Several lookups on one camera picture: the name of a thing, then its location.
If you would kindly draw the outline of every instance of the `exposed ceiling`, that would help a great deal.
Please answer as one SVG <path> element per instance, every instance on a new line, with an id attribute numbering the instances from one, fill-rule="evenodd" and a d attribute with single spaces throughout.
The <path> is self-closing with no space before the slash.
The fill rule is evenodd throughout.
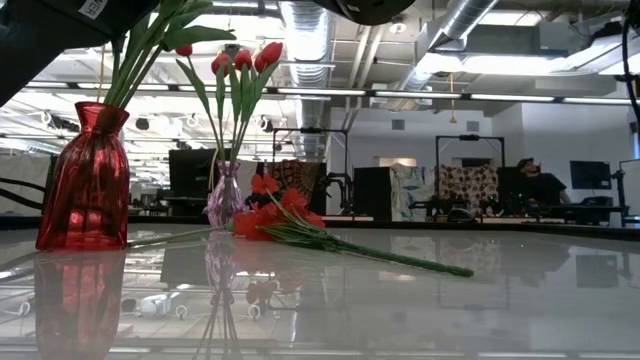
<path id="1" fill-rule="evenodd" d="M 232 5 L 228 1 L 215 1 L 218 5 Z M 481 21 L 484 25 L 527 26 L 532 27 L 541 21 L 554 20 L 556 22 L 585 21 L 605 14 L 614 14 L 626 7 L 626 1 L 537 1 L 504 0 L 489 12 Z M 374 34 L 377 29 L 371 30 L 366 55 L 374 48 L 373 63 L 370 71 L 362 76 L 362 68 L 366 65 L 366 56 L 362 57 L 359 77 L 362 77 L 364 87 L 374 84 L 384 84 L 393 88 L 409 71 L 413 64 L 415 51 L 414 45 L 420 36 L 422 26 L 433 19 L 442 16 L 446 11 L 446 0 L 418 0 L 411 6 L 398 22 L 406 25 L 406 30 L 400 33 L 390 31 L 389 25 L 381 29 L 380 43 L 375 49 Z M 267 2 L 267 6 L 276 9 L 275 2 Z M 258 50 L 261 46 L 271 41 L 285 41 L 286 29 L 280 19 L 272 17 L 254 16 L 227 16 L 205 15 L 197 22 L 223 29 L 234 29 L 242 46 L 250 50 Z M 349 82 L 354 58 L 358 52 L 359 39 L 365 30 L 346 19 L 333 16 L 331 35 L 330 58 L 323 62 L 324 66 L 331 69 L 330 87 L 345 87 Z M 210 71 L 210 63 L 215 55 L 222 49 L 223 43 L 196 44 L 194 51 L 194 63 L 197 72 L 209 84 L 214 83 L 213 74 Z M 110 47 L 104 49 L 74 49 L 68 50 L 46 68 L 35 80 L 49 82 L 83 82 L 100 83 L 110 82 L 109 73 L 112 66 Z M 284 62 L 273 77 L 274 86 L 291 86 L 292 79 L 290 68 L 292 63 Z M 175 55 L 162 54 L 153 66 L 146 84 L 187 84 L 188 81 L 175 64 Z M 558 77 L 536 76 L 512 76 L 495 74 L 476 74 L 456 72 L 435 74 L 427 86 L 437 91 L 464 91 L 464 92 L 491 92 L 491 93 L 529 93 L 548 94 L 557 92 L 558 95 L 572 92 L 576 95 L 604 95 L 615 89 L 615 81 L 610 76 L 579 75 Z M 16 95 L 7 105 L 0 109 L 0 133 L 23 134 L 28 136 L 65 135 L 72 137 L 74 134 L 65 130 L 54 129 L 47 125 L 50 114 L 60 116 L 70 121 L 75 121 L 73 104 L 82 100 L 95 100 L 98 91 L 95 89 L 47 90 L 47 91 L 23 91 Z M 151 96 L 140 93 L 131 102 L 128 111 L 132 119 L 125 127 L 125 137 L 128 138 L 164 138 L 161 142 L 129 142 L 126 150 L 131 159 L 160 159 L 166 156 L 167 151 L 175 148 L 175 142 L 171 139 L 182 138 L 207 138 L 212 137 L 202 107 L 198 100 L 191 95 L 176 96 Z M 343 99 L 332 99 L 332 105 L 343 105 Z M 296 98 L 283 97 L 280 99 L 267 99 L 261 101 L 252 119 L 253 125 L 249 128 L 246 138 L 246 146 L 242 154 L 245 157 L 258 155 L 260 158 L 268 158 L 271 152 L 271 134 L 260 129 L 261 120 L 271 119 L 276 127 L 297 127 L 300 119 L 296 118 Z M 490 106 L 483 102 L 458 102 L 457 109 L 485 110 Z M 440 111 L 451 108 L 450 101 L 434 101 L 430 110 Z M 149 120 L 150 129 L 138 130 L 135 122 L 139 118 Z M 59 152 L 65 140 L 12 140 L 0 139 L 0 148 L 13 148 L 15 151 L 28 151 L 39 149 L 47 152 Z M 207 147 L 211 143 L 193 141 L 193 147 Z M 281 155 L 294 157 L 301 150 L 295 146 L 287 146 Z"/>

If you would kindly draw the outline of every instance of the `sticker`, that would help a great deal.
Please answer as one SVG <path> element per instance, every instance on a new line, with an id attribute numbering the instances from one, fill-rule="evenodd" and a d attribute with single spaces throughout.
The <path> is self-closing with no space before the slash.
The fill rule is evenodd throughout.
<path id="1" fill-rule="evenodd" d="M 78 12 L 92 20 L 95 20 L 107 6 L 109 0 L 87 0 Z"/>

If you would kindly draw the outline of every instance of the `clear pink vase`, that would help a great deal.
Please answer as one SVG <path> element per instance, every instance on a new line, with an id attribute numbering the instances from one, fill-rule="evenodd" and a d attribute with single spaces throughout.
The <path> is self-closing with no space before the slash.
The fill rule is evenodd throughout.
<path id="1" fill-rule="evenodd" d="M 229 162 L 218 161 L 220 179 L 207 201 L 207 216 L 213 227 L 224 226 L 233 221 L 235 214 L 245 211 L 244 198 L 237 181 L 238 168 L 238 163 L 232 169 Z"/>

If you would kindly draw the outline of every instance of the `man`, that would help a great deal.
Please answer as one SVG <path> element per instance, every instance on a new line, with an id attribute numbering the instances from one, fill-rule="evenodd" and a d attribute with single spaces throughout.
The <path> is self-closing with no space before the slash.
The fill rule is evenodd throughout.
<path id="1" fill-rule="evenodd" d="M 524 195 L 529 201 L 537 201 L 548 206 L 571 202 L 565 191 L 567 187 L 553 174 L 540 173 L 533 158 L 520 160 L 516 167 L 526 176 Z"/>

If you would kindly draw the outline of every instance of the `glossy table surface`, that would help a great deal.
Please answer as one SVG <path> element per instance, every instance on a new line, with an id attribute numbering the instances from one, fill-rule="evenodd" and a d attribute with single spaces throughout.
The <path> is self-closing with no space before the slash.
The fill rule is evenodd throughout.
<path id="1" fill-rule="evenodd" d="M 331 231 L 476 276 L 220 233 L 128 253 L 33 254 L 35 230 L 2 232 L 0 359 L 640 359 L 640 243 Z"/>

